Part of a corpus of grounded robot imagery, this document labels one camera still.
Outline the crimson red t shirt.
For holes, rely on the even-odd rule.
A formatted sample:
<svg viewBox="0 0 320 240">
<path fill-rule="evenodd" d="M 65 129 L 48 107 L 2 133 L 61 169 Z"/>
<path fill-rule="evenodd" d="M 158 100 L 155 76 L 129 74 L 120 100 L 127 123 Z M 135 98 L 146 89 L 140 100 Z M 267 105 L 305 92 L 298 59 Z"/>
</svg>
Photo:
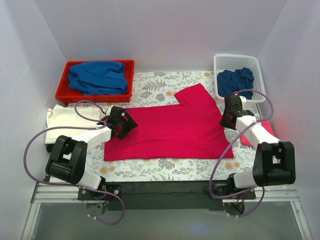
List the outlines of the crimson red t shirt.
<svg viewBox="0 0 320 240">
<path fill-rule="evenodd" d="M 175 95 L 178 104 L 136 107 L 128 110 L 138 126 L 123 139 L 104 145 L 104 161 L 133 159 L 233 158 L 221 112 L 205 87 L 196 85 Z"/>
</svg>

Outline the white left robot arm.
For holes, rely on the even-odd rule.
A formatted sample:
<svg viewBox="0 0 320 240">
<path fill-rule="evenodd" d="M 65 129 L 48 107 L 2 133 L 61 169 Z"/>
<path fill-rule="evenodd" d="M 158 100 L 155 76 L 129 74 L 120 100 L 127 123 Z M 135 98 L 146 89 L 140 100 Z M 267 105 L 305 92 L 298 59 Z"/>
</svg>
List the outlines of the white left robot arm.
<svg viewBox="0 0 320 240">
<path fill-rule="evenodd" d="M 103 199 L 107 193 L 106 180 L 86 169 L 87 153 L 113 138 L 122 140 L 137 126 L 126 109 L 112 106 L 93 130 L 73 137 L 61 135 L 56 139 L 45 168 L 46 174 L 83 189 L 89 188 L 89 194 L 95 200 Z"/>
</svg>

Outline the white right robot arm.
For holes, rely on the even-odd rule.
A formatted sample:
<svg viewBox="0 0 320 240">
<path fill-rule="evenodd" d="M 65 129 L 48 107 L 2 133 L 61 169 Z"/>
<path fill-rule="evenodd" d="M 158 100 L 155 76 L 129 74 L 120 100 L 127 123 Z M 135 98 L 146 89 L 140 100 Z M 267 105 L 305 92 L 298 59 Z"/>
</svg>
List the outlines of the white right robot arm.
<svg viewBox="0 0 320 240">
<path fill-rule="evenodd" d="M 238 131 L 250 142 L 255 149 L 253 167 L 232 174 L 226 180 L 224 196 L 212 192 L 213 181 L 210 180 L 208 192 L 213 199 L 237 199 L 256 187 L 291 185 L 296 181 L 294 145 L 270 134 L 251 111 L 244 109 L 246 102 L 240 95 L 225 97 L 220 124 Z"/>
</svg>

